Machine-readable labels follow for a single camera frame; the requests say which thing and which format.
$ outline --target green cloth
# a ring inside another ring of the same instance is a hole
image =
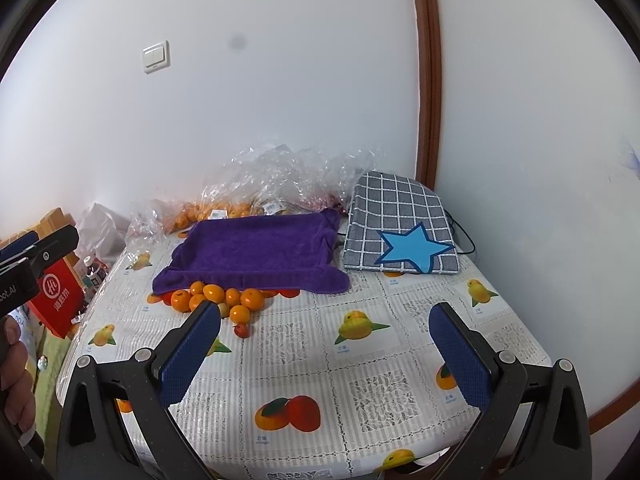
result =
[[[38,352],[39,356],[47,358],[48,365],[46,370],[38,371],[35,381],[36,430],[44,442],[44,465],[51,473],[56,470],[58,430],[62,417],[62,407],[56,398],[56,381],[70,345],[68,338],[60,339],[45,330]]]

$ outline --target purple towel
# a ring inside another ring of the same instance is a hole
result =
[[[349,277],[330,264],[339,223],[333,209],[199,222],[155,277],[154,294],[189,288],[198,280],[224,289],[345,292]]]

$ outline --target red box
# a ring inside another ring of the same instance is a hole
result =
[[[28,302],[38,319],[55,336],[64,338],[71,328],[71,320],[78,314],[84,292],[64,260],[44,271],[38,280],[38,295]]]

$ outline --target finger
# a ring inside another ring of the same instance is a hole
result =
[[[19,415],[18,426],[23,433],[31,429],[36,421],[36,398],[33,394],[29,395],[29,400],[24,405],[22,413]]]
[[[4,414],[10,423],[17,424],[18,420],[20,420],[22,409],[29,402],[30,397],[33,396],[31,393],[32,386],[31,374],[27,370],[23,370],[23,374],[9,390],[9,395],[4,405]]]
[[[4,363],[0,364],[0,390],[10,388],[20,379],[27,364],[27,357],[27,347],[21,341],[9,347]]]
[[[18,325],[18,322],[11,316],[7,316],[4,322],[4,336],[10,345],[20,339],[20,325]]]

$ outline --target plastic bag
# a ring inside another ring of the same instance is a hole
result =
[[[79,241],[76,255],[81,261],[96,256],[109,268],[125,247],[127,221],[102,204],[94,203],[76,224]]]
[[[345,213],[358,179],[373,170],[376,155],[360,151],[328,157],[317,150],[293,152],[281,144],[250,148],[210,170],[194,202],[149,200],[136,206],[127,232],[133,258],[167,234],[207,219],[301,214],[335,208]]]
[[[284,144],[261,155],[250,149],[210,179],[202,193],[202,217],[223,209],[230,218],[325,208],[345,213],[356,182],[374,168],[375,160],[376,155],[366,151],[327,157],[312,149],[293,152]]]

